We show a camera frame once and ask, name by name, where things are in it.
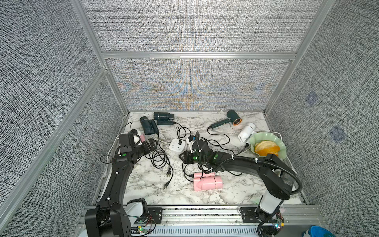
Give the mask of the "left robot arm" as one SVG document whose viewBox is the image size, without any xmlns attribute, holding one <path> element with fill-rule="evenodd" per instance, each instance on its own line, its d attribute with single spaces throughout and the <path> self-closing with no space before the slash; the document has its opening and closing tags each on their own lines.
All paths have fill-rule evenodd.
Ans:
<svg viewBox="0 0 379 237">
<path fill-rule="evenodd" d="M 150 138 L 142 145 L 132 148 L 129 153 L 115 155 L 116 161 L 112 163 L 112 174 L 101 200 L 94 209 L 85 215 L 86 230 L 89 237 L 131 237 L 132 219 L 150 219 L 160 224 L 162 221 L 162 208 L 151 208 L 149 213 L 146 202 L 142 201 L 142 215 L 127 214 L 123 199 L 128 179 L 139 157 L 145 156 L 157 149 L 158 142 Z"/>
</svg>

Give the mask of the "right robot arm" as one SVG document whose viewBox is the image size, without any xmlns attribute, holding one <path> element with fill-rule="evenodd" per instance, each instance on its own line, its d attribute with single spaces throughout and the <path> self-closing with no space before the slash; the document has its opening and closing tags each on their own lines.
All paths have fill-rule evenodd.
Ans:
<svg viewBox="0 0 379 237">
<path fill-rule="evenodd" d="M 185 151 L 179 155 L 185 165 L 198 164 L 201 172 L 191 175 L 195 191 L 222 188 L 222 179 L 218 172 L 239 172 L 259 177 L 266 193 L 260 199 L 255 210 L 259 220 L 276 215 L 284 201 L 299 193 L 303 185 L 295 172 L 276 155 L 268 154 L 263 158 L 233 156 L 224 152 L 196 154 Z"/>
</svg>

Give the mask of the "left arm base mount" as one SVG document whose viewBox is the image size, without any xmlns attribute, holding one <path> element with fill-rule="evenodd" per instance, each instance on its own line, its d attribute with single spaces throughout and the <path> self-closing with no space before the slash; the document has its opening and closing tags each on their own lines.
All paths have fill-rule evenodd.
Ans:
<svg viewBox="0 0 379 237">
<path fill-rule="evenodd" d="M 148 206 L 144 198 L 129 201 L 124 210 L 132 224 L 146 224 L 150 219 L 156 224 L 162 222 L 163 208 Z"/>
</svg>

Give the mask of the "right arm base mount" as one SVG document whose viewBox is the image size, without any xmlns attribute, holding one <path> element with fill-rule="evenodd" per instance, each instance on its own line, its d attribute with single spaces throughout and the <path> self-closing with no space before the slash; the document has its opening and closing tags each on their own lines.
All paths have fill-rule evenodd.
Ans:
<svg viewBox="0 0 379 237">
<path fill-rule="evenodd" d="M 273 213 L 268 214 L 257 207 L 241 207 L 239 212 L 243 223 L 255 223 L 257 234 L 260 237 L 275 237 L 284 227 L 284 217 L 280 212 L 280 205 Z"/>
</svg>

